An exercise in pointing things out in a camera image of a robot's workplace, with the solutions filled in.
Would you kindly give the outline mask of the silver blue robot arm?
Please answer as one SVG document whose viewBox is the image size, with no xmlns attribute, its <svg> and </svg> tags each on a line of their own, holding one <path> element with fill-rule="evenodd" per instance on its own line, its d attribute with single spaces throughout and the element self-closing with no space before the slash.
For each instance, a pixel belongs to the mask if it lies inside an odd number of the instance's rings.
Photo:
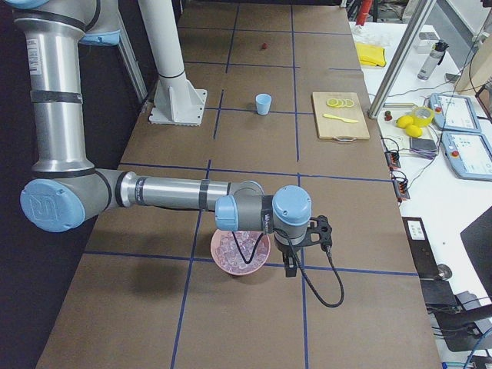
<svg viewBox="0 0 492 369">
<path fill-rule="evenodd" d="M 309 194 L 295 185 L 266 195 L 253 181 L 154 178 L 98 169 L 87 159 L 79 45 L 116 45 L 121 20 L 116 1 L 12 1 L 24 32 L 35 112 L 38 161 L 20 194 L 26 218 L 64 232 L 109 208 L 133 205 L 211 211 L 223 231 L 272 234 L 285 274 L 301 271 L 298 250 L 314 231 Z"/>
</svg>

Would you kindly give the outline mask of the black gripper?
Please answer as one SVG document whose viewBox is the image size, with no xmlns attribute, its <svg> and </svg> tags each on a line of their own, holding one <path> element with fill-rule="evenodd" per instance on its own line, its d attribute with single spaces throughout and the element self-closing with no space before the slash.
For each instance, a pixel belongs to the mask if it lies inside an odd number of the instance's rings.
<svg viewBox="0 0 492 369">
<path fill-rule="evenodd" d="M 281 235 L 279 232 L 274 233 L 274 239 L 277 249 L 282 253 L 285 277 L 294 278 L 297 275 L 298 263 L 296 262 L 296 257 L 302 247 L 301 239 L 291 239 L 287 235 Z"/>
</svg>

